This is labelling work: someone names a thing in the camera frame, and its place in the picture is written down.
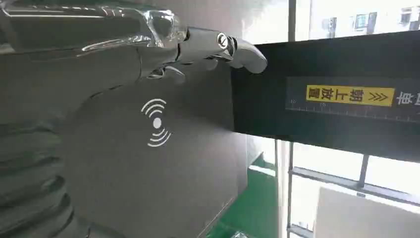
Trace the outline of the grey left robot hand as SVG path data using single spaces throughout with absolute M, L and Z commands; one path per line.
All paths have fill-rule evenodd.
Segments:
M 62 119 L 103 91 L 206 60 L 252 73 L 267 66 L 254 45 L 189 26 L 170 9 L 122 0 L 3 0 L 0 122 Z

